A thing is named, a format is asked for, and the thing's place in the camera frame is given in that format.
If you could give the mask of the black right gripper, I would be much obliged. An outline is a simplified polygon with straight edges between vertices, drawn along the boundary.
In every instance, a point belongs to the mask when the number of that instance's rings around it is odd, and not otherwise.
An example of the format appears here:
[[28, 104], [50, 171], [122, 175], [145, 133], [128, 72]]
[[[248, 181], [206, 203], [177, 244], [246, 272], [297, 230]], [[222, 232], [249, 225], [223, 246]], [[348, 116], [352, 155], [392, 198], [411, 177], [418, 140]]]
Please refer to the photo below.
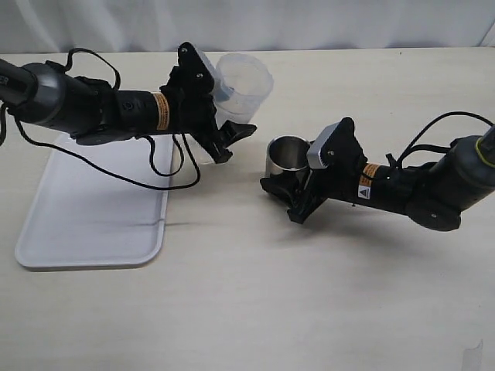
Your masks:
[[329, 148], [333, 160], [329, 168], [312, 170], [305, 185], [296, 175], [273, 175], [260, 179], [262, 189], [283, 202], [294, 205], [288, 211], [292, 222], [302, 224], [327, 199], [352, 202], [357, 197], [357, 183], [367, 157], [355, 136], [355, 123], [344, 117], [333, 135]]

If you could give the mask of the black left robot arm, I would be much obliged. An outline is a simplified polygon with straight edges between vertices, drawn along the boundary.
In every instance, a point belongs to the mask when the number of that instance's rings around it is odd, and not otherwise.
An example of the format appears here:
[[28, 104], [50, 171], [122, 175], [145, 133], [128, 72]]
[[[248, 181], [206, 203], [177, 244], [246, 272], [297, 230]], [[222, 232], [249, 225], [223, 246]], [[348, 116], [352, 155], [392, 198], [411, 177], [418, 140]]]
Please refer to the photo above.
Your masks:
[[115, 82], [72, 77], [71, 49], [65, 64], [54, 61], [16, 66], [1, 61], [1, 101], [22, 123], [68, 134], [78, 145], [131, 138], [188, 134], [213, 159], [227, 162], [229, 147], [256, 131], [250, 123], [217, 123], [214, 91], [220, 82], [206, 55], [190, 42], [177, 48], [177, 64], [157, 92], [122, 90]]

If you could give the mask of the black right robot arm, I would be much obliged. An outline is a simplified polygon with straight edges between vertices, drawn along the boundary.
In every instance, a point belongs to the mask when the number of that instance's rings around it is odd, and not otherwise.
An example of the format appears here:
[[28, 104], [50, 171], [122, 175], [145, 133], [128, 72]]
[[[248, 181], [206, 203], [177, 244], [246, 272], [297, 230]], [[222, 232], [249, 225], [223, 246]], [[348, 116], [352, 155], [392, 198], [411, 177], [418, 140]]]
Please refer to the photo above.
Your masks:
[[302, 224], [326, 200], [407, 216], [426, 229], [459, 228], [461, 214], [494, 191], [494, 124], [482, 135], [449, 146], [412, 140], [386, 165], [368, 161], [344, 117], [307, 142], [301, 165], [287, 165], [261, 178], [266, 193], [281, 201], [292, 222]]

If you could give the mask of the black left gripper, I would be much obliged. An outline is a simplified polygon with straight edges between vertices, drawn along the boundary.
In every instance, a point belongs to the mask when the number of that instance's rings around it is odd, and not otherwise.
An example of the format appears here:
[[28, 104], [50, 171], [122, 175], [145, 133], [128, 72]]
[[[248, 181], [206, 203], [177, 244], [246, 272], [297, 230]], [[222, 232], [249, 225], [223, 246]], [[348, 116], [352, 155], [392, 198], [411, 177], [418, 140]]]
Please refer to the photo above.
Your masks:
[[168, 104], [167, 134], [189, 134], [216, 164], [227, 162], [227, 148], [256, 132], [255, 124], [227, 120], [219, 129], [213, 103], [213, 78], [197, 54], [196, 46], [186, 41], [177, 49], [177, 64], [160, 92]]

